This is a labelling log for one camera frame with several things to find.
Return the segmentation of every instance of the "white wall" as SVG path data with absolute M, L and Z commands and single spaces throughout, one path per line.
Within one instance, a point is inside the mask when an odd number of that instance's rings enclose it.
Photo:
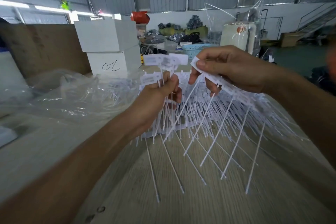
M 264 9 L 268 9 L 267 18 L 270 17 L 283 17 L 283 22 L 281 25 L 280 33 L 295 31 L 299 25 L 300 18 L 307 13 L 313 11 L 317 7 L 321 6 L 323 3 L 301 3 L 301 4 L 285 4 L 285 5 L 272 5 L 272 6 L 264 6 Z M 333 3 L 327 3 L 321 9 L 326 8 Z M 237 12 L 245 12 L 249 8 L 238 8 L 238 9 L 226 9 L 225 11 L 233 16 L 236 15 Z M 316 15 L 321 12 L 321 9 L 317 9 L 313 11 L 308 17 Z M 199 18 L 203 21 L 207 27 L 209 27 L 209 19 L 217 18 L 217 21 L 213 23 L 216 26 L 221 26 L 221 23 L 225 21 L 230 21 L 230 16 L 225 14 L 220 10 L 202 10 L 202 11 L 188 11 L 188 12 L 172 12 L 172 13 L 157 13 L 157 14 L 148 14 L 150 17 L 150 21 L 147 25 L 147 30 L 149 29 L 158 29 L 158 24 L 172 22 L 177 25 L 181 25 L 181 27 L 186 28 L 186 23 L 191 18 L 192 15 L 198 15 Z M 265 24 L 265 29 L 268 31 L 269 39 L 276 39 L 278 36 L 279 28 L 276 28 L 277 19 L 271 20 L 268 19 Z

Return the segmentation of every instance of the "clear plastic sheet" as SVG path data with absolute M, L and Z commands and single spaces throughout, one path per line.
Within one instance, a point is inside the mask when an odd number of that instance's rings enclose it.
M 29 80 L 26 87 L 7 87 L 1 94 L 0 113 L 21 112 L 74 123 L 92 123 L 110 119 L 124 111 L 139 94 L 143 71 L 128 78 L 107 75 L 86 77 L 79 73 L 56 70 Z
M 231 44 L 256 56 L 260 51 L 263 0 L 239 0 L 238 7 L 246 7 L 246 11 L 230 14 L 205 3 L 210 28 L 208 41 L 220 46 Z

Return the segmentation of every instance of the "concrete floor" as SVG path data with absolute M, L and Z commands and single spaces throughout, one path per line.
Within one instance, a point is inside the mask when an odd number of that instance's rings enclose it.
M 301 75 L 310 76 L 312 68 L 326 65 L 326 53 L 325 46 L 301 45 L 277 48 L 274 61 Z

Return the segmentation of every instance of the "wooden table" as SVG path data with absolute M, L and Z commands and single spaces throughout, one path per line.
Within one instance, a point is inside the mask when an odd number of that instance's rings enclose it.
M 152 72 L 153 67 L 142 67 Z M 50 168 L 105 124 L 56 123 L 43 117 L 15 114 L 0 124 L 14 128 L 19 138 L 0 149 L 0 201 L 17 192 Z M 181 133 L 186 147 L 191 138 Z M 199 141 L 208 149 L 210 138 L 199 134 Z M 251 139 L 258 138 L 251 133 Z M 219 144 L 231 153 L 234 144 L 219 137 Z M 199 167 L 205 152 L 195 141 L 189 154 L 207 185 L 201 181 L 175 136 L 166 142 L 183 194 L 170 166 L 160 137 L 148 139 L 160 203 L 155 190 L 145 141 L 125 147 L 97 182 L 83 203 L 73 223 L 85 223 L 94 215 L 94 223 L 336 223 L 336 175 L 311 142 L 301 140 L 262 141 L 261 146 L 276 157 L 259 151 L 250 191 L 246 195 L 252 161 L 237 149 L 234 159 L 243 171 L 231 162 L 221 180 L 221 173 L 207 158 Z M 242 138 L 239 145 L 254 156 L 255 145 Z M 211 157 L 221 170 L 229 156 L 215 145 Z M 98 207 L 105 211 L 98 213 Z

